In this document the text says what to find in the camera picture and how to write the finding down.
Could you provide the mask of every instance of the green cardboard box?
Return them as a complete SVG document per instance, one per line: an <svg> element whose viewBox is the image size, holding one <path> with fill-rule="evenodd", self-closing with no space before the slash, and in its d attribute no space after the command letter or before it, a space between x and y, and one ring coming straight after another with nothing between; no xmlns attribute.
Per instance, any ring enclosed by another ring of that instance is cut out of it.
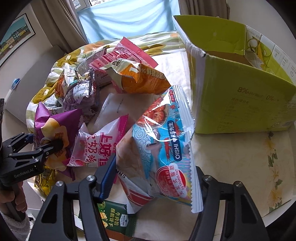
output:
<svg viewBox="0 0 296 241"><path fill-rule="evenodd" d="M287 130L296 65L271 40L230 20L173 16L187 52L196 133Z"/></svg>

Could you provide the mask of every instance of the floral blanket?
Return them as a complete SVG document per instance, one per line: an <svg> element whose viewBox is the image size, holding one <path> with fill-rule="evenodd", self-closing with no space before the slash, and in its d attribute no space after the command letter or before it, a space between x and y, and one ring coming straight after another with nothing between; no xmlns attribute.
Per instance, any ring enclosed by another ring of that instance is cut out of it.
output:
<svg viewBox="0 0 296 241"><path fill-rule="evenodd" d="M179 37L175 31L146 34L130 37L128 39L150 56L177 52L180 45ZM104 47L107 48L108 53L111 52L119 41L120 39L104 39L96 43L91 43L76 49L55 62L45 81L44 87L32 98L27 107L26 124L30 133L33 133L35 113L40 101L44 103L45 106L53 112L53 114L57 114L59 111L62 111L61 107L57 108L55 105L57 100L55 98L54 91L56 82L63 71L64 63L68 63L71 66L76 67L84 59L88 58L95 52L100 51Z"/></svg>

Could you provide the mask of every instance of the snack package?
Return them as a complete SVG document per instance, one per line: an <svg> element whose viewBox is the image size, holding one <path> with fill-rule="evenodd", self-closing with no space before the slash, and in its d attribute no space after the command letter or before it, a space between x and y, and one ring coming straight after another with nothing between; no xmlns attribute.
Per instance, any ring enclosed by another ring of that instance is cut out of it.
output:
<svg viewBox="0 0 296 241"><path fill-rule="evenodd" d="M121 116L105 125L95 134L89 134L85 125L82 124L71 159L70 167L100 167L106 164L111 153L116 151L116 145L125 134L128 115Z"/></svg>
<svg viewBox="0 0 296 241"><path fill-rule="evenodd" d="M35 176L34 187L39 188L47 196L55 184L55 177L55 170L43 166L43 173Z"/></svg>
<svg viewBox="0 0 296 241"><path fill-rule="evenodd" d="M106 229L132 237L137 219L135 214L128 214L126 204L105 200L97 206Z"/></svg>
<svg viewBox="0 0 296 241"><path fill-rule="evenodd" d="M92 54L91 56L89 56L88 58L84 59L77 67L76 67L76 71L81 74L84 75L84 73L89 71L89 64L96 60L99 57L102 57L103 55L105 55L107 53L107 49L103 48L100 51Z"/></svg>
<svg viewBox="0 0 296 241"><path fill-rule="evenodd" d="M55 139L62 139L64 143L60 152L47 158L45 164L48 167L62 172L66 170L66 166L62 162L71 156L71 149L79 130L80 117L81 110L79 109L51 115L42 102L39 102L34 123L35 149Z"/></svg>
<svg viewBox="0 0 296 241"><path fill-rule="evenodd" d="M152 68L155 68L158 65L151 56L146 54L142 49L124 37L115 46L112 52L103 55L89 64L90 67L95 69L95 79L99 87L110 84L112 81L111 77L106 73L106 71L101 70L100 67L103 67L118 58L144 63L145 65Z"/></svg>
<svg viewBox="0 0 296 241"><path fill-rule="evenodd" d="M89 71L88 80L71 83L63 101L64 111L82 109L83 121L88 123L96 114L99 104L99 88L94 80L94 71Z"/></svg>
<svg viewBox="0 0 296 241"><path fill-rule="evenodd" d="M170 87L160 71L127 59L119 58L101 69L126 93L162 94Z"/></svg>
<svg viewBox="0 0 296 241"><path fill-rule="evenodd" d="M73 67L71 67L68 63L64 64L64 69L59 76L58 81L56 82L55 87L55 96L60 104L63 104L64 97L68 91L68 87L71 83L78 81L79 75L75 71Z"/></svg>
<svg viewBox="0 0 296 241"><path fill-rule="evenodd" d="M106 98L95 123L92 126L89 124L87 128L90 133L97 132L111 121L128 114L126 130L129 130L158 97L159 95L154 94L111 93Z"/></svg>
<svg viewBox="0 0 296 241"><path fill-rule="evenodd" d="M194 119L179 86L170 87L117 145L116 165L134 212L156 196L203 209L190 140Z"/></svg>

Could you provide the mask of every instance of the purple snack bag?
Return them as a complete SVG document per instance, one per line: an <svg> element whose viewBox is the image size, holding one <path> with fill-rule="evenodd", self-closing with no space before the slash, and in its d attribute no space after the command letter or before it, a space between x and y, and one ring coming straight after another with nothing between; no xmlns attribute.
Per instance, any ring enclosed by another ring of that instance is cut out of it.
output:
<svg viewBox="0 0 296 241"><path fill-rule="evenodd" d="M51 115L47 108L39 103L34 123L34 147L51 142L54 139L62 139L64 148L52 155L46 160L49 168L58 170L67 176L71 175L71 170L63 162L71 157L75 138L79 130L81 110L71 110L57 115Z"/></svg>

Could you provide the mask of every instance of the framed painting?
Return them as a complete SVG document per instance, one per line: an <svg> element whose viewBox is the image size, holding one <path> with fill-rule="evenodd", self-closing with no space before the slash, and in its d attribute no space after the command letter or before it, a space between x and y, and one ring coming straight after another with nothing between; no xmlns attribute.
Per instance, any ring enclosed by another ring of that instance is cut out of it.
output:
<svg viewBox="0 0 296 241"><path fill-rule="evenodd" d="M35 31L26 14L14 20L0 41L0 67L18 47L34 35Z"/></svg>

